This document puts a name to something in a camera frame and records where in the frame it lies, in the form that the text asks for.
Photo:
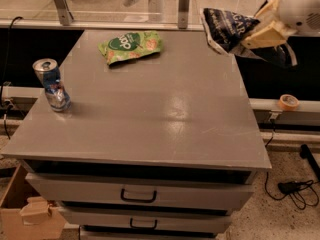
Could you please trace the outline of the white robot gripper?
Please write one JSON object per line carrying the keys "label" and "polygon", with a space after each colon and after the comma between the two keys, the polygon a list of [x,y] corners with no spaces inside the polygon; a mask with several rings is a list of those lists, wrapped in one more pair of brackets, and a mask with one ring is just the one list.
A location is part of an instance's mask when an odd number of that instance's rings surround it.
{"label": "white robot gripper", "polygon": [[279,15],[282,22],[249,25],[241,44],[248,49],[269,48],[285,44],[296,33],[300,36],[320,36],[320,0],[267,0],[255,17],[266,20],[278,18]]}

